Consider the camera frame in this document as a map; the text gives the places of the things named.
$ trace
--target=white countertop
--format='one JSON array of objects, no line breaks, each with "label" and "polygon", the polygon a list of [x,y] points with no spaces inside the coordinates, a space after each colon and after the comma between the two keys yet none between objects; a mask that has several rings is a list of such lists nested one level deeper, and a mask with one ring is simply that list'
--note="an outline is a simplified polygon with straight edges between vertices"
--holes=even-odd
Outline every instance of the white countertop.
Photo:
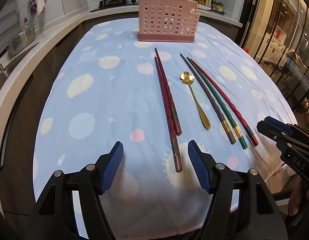
[{"label": "white countertop", "polygon": [[[124,12],[137,12],[138,5],[122,6],[116,8],[109,8],[93,13],[89,12],[88,6],[72,12],[64,17],[61,17],[48,25],[45,25],[43,29],[38,30],[36,33],[40,33],[36,39],[27,47],[38,43],[17,65],[12,74],[8,77],[7,81],[0,90],[0,148],[1,142],[4,136],[5,127],[8,122],[11,110],[19,96],[26,81],[33,73],[38,64],[44,59],[44,57],[50,52],[50,50],[70,31],[76,28],[80,23],[85,20],[102,17],[111,14],[118,14]],[[227,24],[242,27],[242,24],[232,20],[229,17],[198,9],[198,12],[205,17],[225,22]]]}]

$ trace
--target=pink utensil holder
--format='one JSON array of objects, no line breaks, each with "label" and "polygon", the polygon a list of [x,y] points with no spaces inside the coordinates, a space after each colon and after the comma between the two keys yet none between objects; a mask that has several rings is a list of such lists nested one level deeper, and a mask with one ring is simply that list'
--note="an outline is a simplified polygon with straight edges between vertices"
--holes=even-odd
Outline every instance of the pink utensil holder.
[{"label": "pink utensil holder", "polygon": [[139,0],[139,41],[194,42],[200,14],[191,0]]}]

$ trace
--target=flower-shaped spoon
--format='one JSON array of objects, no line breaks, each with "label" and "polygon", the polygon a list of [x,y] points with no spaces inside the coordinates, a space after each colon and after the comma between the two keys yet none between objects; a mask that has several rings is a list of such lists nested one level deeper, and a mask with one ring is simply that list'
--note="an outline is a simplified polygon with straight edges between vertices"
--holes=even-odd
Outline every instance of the flower-shaped spoon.
[{"label": "flower-shaped spoon", "polygon": [[194,81],[194,76],[191,75],[191,74],[189,74],[188,71],[185,71],[184,73],[182,73],[182,74],[180,75],[180,78],[181,78],[181,80],[182,80],[182,82],[183,82],[184,84],[186,84],[186,85],[189,86],[190,91],[191,91],[191,94],[192,94],[193,99],[194,99],[194,101],[195,101],[195,104],[196,104],[196,106],[197,106],[197,109],[198,109],[198,112],[199,112],[199,116],[200,116],[201,122],[202,122],[204,128],[205,128],[206,130],[209,130],[209,129],[210,129],[210,122],[209,122],[209,119],[208,119],[208,117],[206,116],[206,114],[204,113],[204,111],[202,110],[201,106],[199,105],[198,100],[196,99],[196,97],[195,97],[195,95],[194,95],[194,92],[193,92],[193,90],[192,90],[192,87],[191,87],[191,85],[193,84],[193,81]]}]

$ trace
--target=perforated basket holes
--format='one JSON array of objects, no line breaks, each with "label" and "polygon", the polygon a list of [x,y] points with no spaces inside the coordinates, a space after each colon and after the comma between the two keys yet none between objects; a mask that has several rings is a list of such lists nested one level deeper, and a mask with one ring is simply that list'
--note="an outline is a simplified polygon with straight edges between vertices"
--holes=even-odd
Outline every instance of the perforated basket holes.
[{"label": "perforated basket holes", "polygon": [[175,4],[143,3],[141,33],[194,35],[199,16],[190,15],[188,8]]}]

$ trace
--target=gas stove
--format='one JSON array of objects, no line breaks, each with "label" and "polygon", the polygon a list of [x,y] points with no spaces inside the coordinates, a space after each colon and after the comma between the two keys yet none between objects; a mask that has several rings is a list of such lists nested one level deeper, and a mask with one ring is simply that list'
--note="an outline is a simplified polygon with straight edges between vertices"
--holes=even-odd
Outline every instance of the gas stove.
[{"label": "gas stove", "polygon": [[101,0],[99,7],[90,12],[96,12],[103,9],[119,7],[123,5],[138,5],[138,0]]}]

